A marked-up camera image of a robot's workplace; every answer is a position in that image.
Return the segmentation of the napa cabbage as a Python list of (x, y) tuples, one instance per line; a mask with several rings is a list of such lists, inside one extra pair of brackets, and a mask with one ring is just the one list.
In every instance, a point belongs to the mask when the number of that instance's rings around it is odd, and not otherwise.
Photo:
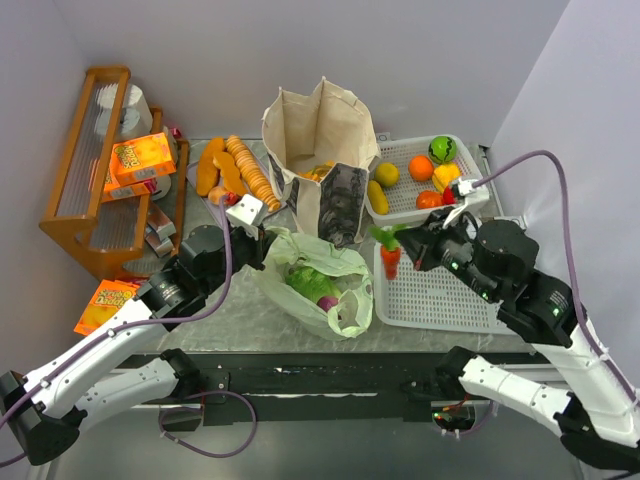
[(331, 277), (309, 266), (291, 270), (285, 276), (285, 283), (313, 303), (324, 296), (339, 298), (342, 295)]

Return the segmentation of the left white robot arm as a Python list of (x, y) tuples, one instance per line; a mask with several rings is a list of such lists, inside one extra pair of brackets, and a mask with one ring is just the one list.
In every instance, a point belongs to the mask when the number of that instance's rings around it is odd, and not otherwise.
[(257, 231), (251, 236), (228, 224), (196, 228), (106, 323), (39, 369), (3, 374), (1, 424), (21, 448), (13, 460), (43, 465), (92, 426), (126, 409), (195, 398), (200, 372), (180, 349), (166, 350), (134, 372), (104, 377), (148, 341), (214, 313), (208, 297), (215, 290), (228, 292), (243, 266), (263, 269), (276, 235), (263, 227)]

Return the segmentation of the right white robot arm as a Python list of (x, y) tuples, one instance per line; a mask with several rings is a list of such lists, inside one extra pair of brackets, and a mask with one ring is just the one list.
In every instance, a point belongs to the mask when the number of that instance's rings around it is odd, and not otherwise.
[(578, 460), (619, 479), (638, 473), (638, 401), (606, 365), (603, 345), (571, 288), (536, 269), (539, 245), (516, 223), (478, 225), (464, 213), (448, 226), (450, 211), (436, 210), (422, 225), (396, 232), (414, 268), (443, 267), (498, 305), (498, 319), (543, 355), (567, 386), (536, 383), (454, 347), (435, 368), (440, 390), (450, 398), (484, 397), (529, 417)]

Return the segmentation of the red apple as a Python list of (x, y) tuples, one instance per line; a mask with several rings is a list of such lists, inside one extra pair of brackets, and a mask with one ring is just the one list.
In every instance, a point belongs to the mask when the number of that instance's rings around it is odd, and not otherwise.
[(444, 205), (453, 205), (456, 203), (455, 195), (449, 186), (442, 192), (442, 202)]

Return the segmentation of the orange gummy snack bag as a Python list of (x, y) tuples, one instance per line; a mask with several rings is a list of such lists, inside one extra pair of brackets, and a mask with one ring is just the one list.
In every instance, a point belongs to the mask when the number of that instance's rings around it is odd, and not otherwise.
[(321, 182), (336, 165), (334, 161), (327, 161), (323, 164), (316, 165), (306, 172), (299, 172), (298, 175), (304, 179), (314, 182)]

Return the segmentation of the orange carrot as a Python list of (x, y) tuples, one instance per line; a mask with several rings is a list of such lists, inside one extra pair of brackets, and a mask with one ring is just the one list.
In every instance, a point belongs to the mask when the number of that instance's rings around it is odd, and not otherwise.
[(380, 257), (388, 281), (396, 279), (397, 268), (402, 254), (402, 247), (396, 239), (396, 233), (406, 228), (406, 224), (397, 224), (387, 228), (375, 225), (369, 227), (369, 233), (381, 245)]

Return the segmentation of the beige canvas tote bag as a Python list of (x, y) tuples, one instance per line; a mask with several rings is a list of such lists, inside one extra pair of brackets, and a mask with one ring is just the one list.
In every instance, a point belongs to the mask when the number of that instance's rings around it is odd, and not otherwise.
[[(309, 95), (281, 89), (261, 133), (271, 185), (297, 229), (337, 247), (361, 242), (370, 167), (380, 157), (367, 106), (327, 79)], [(336, 165), (321, 182), (298, 175), (327, 161)]]

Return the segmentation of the green plastic grocery bag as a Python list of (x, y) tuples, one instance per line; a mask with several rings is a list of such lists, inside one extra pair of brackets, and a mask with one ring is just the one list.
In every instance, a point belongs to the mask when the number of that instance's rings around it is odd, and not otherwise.
[(365, 333), (373, 316), (373, 276), (364, 258), (348, 248), (284, 227), (252, 272), (256, 286), (310, 333), (331, 341)]

